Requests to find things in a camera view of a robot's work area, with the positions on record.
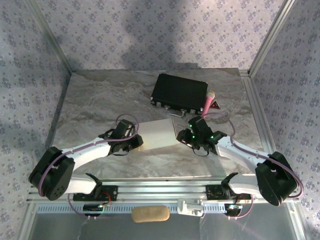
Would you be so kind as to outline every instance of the glass panel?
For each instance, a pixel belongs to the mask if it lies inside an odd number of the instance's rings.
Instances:
[[[194,217],[171,214],[168,221],[134,223],[130,214],[87,220],[73,213],[37,214],[29,240],[296,240],[286,204],[255,204],[241,219],[224,214]]]

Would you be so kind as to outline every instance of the floral wallpaper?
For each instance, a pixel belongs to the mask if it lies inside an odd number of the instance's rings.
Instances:
[[[14,239],[28,174],[45,144],[68,75],[23,0],[0,11],[0,239]]]
[[[276,148],[301,177],[304,213],[320,239],[320,1],[296,0],[254,76]]]
[[[283,0],[37,0],[74,71],[248,69]]]

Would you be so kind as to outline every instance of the white clamp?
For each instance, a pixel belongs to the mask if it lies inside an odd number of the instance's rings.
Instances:
[[[178,214],[201,217],[204,213],[203,203],[200,199],[179,198]]]

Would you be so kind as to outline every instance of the cable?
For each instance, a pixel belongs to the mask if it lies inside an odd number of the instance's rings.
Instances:
[[[128,116],[131,116],[134,118],[135,122],[136,122],[136,130],[135,132],[131,135],[131,136],[128,136],[128,137],[124,137],[124,138],[121,138],[121,139],[103,139],[103,140],[100,140],[100,141],[97,141],[95,143],[90,143],[90,144],[87,144],[87,145],[84,145],[84,146],[81,146],[81,147],[78,147],[76,149],[74,149],[73,151],[67,151],[67,152],[64,152],[62,153],[61,155],[59,155],[55,160],[53,160],[50,165],[46,168],[46,170],[44,171],[40,181],[39,181],[39,185],[38,185],[38,193],[41,197],[44,197],[44,193],[42,192],[42,185],[44,183],[44,180],[46,178],[46,176],[48,175],[48,172],[51,170],[51,168],[54,166],[54,164],[59,161],[63,156],[66,156],[66,155],[70,155],[70,154],[74,154],[76,152],[79,152],[79,151],[82,151],[84,149],[87,149],[87,148],[90,148],[92,146],[95,146],[97,144],[103,144],[103,143],[111,143],[111,142],[123,142],[123,141],[127,141],[127,140],[130,140],[132,139],[135,135],[137,135],[138,133],[138,130],[139,130],[139,122],[138,120],[136,119],[136,117],[134,117],[133,115],[131,114],[128,114],[128,113],[124,113],[124,114],[121,114],[119,115],[116,120],[115,120],[115,124],[118,125],[118,120],[120,117],[124,116],[124,115],[128,115]]]
[[[241,219],[241,218],[244,218],[245,216],[247,216],[251,212],[251,210],[252,210],[252,208],[254,206],[254,196],[252,194],[250,196],[251,196],[251,204],[250,204],[250,207],[249,207],[248,211],[245,214],[241,215],[241,216],[228,216],[228,218]]]
[[[193,151],[193,153],[194,153],[195,155],[197,155],[198,157],[206,157],[206,156],[208,156],[208,155],[209,155],[209,152],[208,152],[208,151],[206,151],[206,155],[199,155],[199,154],[196,154],[196,152],[195,152],[195,149],[194,149],[194,148],[192,148],[192,151]]]
[[[210,113],[207,113],[205,115],[203,115],[202,117],[206,116],[206,115],[214,115],[214,114],[217,114],[217,115],[222,115],[223,112],[210,112]],[[292,177],[295,179],[295,181],[297,182],[297,186],[300,187],[300,192],[296,195],[293,195],[293,196],[288,196],[288,198],[290,199],[296,199],[296,198],[300,198],[303,194],[304,194],[304,191],[305,191],[305,187],[304,187],[304,184],[302,183],[302,181],[300,180],[300,178],[294,173],[294,171],[292,171],[290,168],[288,168],[287,166],[283,165],[282,163],[270,158],[270,157],[267,157],[267,156],[263,156],[261,154],[258,154],[256,152],[252,152],[252,151],[249,151],[247,149],[244,149],[240,146],[238,146],[235,142],[234,142],[234,139],[233,137],[235,136],[236,134],[236,128],[235,128],[235,125],[232,123],[232,121],[230,120],[230,118],[228,117],[228,122],[230,123],[231,127],[232,127],[232,130],[233,130],[233,133],[230,135],[230,141],[232,143],[232,145],[234,147],[236,147],[237,149],[243,151],[244,153],[247,153],[247,154],[250,154],[252,156],[255,156],[255,157],[259,157],[259,158],[262,158],[262,159],[265,159],[265,160],[268,160],[270,161],[271,163],[275,164],[275,165],[278,165],[279,167],[283,168],[285,171],[287,171],[289,174],[292,175]]]
[[[102,195],[107,195],[108,196],[108,201],[107,202],[104,202],[104,203],[102,203],[101,205],[106,205],[106,204],[108,204],[108,203],[110,203],[110,205],[111,205],[111,197],[110,197],[110,194],[109,193],[107,193],[107,192],[102,192],[101,193]]]
[[[70,208],[78,215],[78,216],[80,216],[80,217],[82,217],[82,218],[86,218],[86,219],[89,219],[90,218],[90,216],[86,216],[84,213],[81,213],[81,212],[79,212],[76,208],[75,208],[75,206],[73,206],[73,204],[72,204],[72,202],[71,202],[71,199],[70,199],[70,196],[71,196],[71,193],[68,193],[68,203],[69,203],[69,206],[70,206]],[[94,219],[110,219],[110,217],[108,217],[108,216],[98,216],[98,217],[93,217]]]
[[[112,155],[113,155],[113,156],[117,156],[117,157],[123,157],[123,156],[127,156],[128,153],[129,153],[129,152],[126,151],[125,154],[116,154],[116,153],[113,153]]]

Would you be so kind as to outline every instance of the pink handle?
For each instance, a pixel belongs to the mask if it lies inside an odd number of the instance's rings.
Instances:
[[[203,111],[202,111],[202,114],[201,114],[201,116],[204,119],[206,118],[206,116],[204,116],[204,115],[208,113],[208,110],[209,110],[209,108],[211,106],[211,103],[212,103],[213,99],[214,98],[212,96],[207,96],[206,99],[205,99],[205,104],[204,104]]]

